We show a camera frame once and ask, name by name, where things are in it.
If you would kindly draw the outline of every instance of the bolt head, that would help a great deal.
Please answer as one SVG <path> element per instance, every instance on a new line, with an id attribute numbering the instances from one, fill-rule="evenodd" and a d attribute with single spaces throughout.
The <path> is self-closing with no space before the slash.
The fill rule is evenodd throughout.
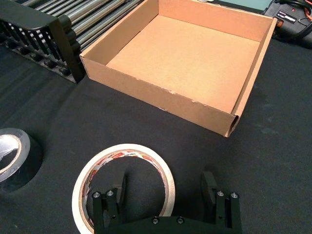
<path id="1" fill-rule="evenodd" d="M 114 194 L 114 192 L 112 190 L 108 191 L 106 195 L 108 196 L 112 196 Z"/>
<path id="2" fill-rule="evenodd" d="M 184 219 L 182 217 L 179 217 L 179 218 L 176 219 L 176 222 L 178 224 L 182 224 L 182 223 L 184 223 Z"/>
<path id="3" fill-rule="evenodd" d="M 153 223 L 153 224 L 159 223 L 159 218 L 154 217 L 154 218 L 152 219 L 152 223 Z"/>
<path id="4" fill-rule="evenodd" d="M 238 195 L 237 195 L 237 193 L 231 193 L 231 197 L 238 198 Z"/>
<path id="5" fill-rule="evenodd" d="M 218 196 L 224 196 L 224 193 L 222 191 L 217 192 Z"/>
<path id="6" fill-rule="evenodd" d="M 94 197 L 94 198 L 97 198 L 97 197 L 99 197 L 99 196 L 100 196 L 99 192 L 95 192 L 95 193 L 93 194 L 93 197 Z"/>

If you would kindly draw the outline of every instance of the cardboard box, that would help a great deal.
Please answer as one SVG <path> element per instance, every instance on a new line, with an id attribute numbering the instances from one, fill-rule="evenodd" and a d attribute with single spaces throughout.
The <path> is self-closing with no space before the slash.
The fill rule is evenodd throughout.
<path id="1" fill-rule="evenodd" d="M 81 59 L 90 79 L 228 137 L 275 24 L 196 0 L 145 0 Z"/>

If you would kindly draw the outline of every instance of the black cloth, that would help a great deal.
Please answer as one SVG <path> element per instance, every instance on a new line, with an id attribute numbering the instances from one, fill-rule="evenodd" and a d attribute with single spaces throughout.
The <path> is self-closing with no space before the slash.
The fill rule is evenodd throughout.
<path id="1" fill-rule="evenodd" d="M 78 233 L 75 181 L 98 152 L 121 143 L 156 151 L 175 179 L 173 215 L 202 219 L 200 175 L 240 194 L 244 233 L 310 233 L 311 51 L 273 40 L 237 129 L 224 138 L 85 78 L 75 85 L 0 47 L 0 128 L 16 127 L 44 150 L 37 175 L 0 195 L 0 233 Z M 161 210 L 156 170 L 120 159 L 97 174 L 108 188 L 126 170 L 126 220 Z"/>

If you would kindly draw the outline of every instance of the silver duct tape roll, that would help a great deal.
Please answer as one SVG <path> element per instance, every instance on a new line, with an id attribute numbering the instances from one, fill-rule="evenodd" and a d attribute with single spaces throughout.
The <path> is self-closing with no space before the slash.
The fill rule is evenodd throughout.
<path id="1" fill-rule="evenodd" d="M 153 150 L 135 144 L 121 144 L 110 147 L 94 156 L 82 169 L 73 191 L 72 211 L 76 226 L 81 234 L 93 234 L 92 220 L 86 204 L 90 183 L 98 170 L 106 163 L 121 157 L 141 158 L 151 163 L 159 172 L 165 187 L 165 202 L 159 216 L 170 216 L 175 204 L 176 190 L 171 171 L 166 162 Z"/>
<path id="2" fill-rule="evenodd" d="M 26 132 L 16 128 L 0 130 L 0 193 L 25 185 L 41 163 L 41 148 Z"/>

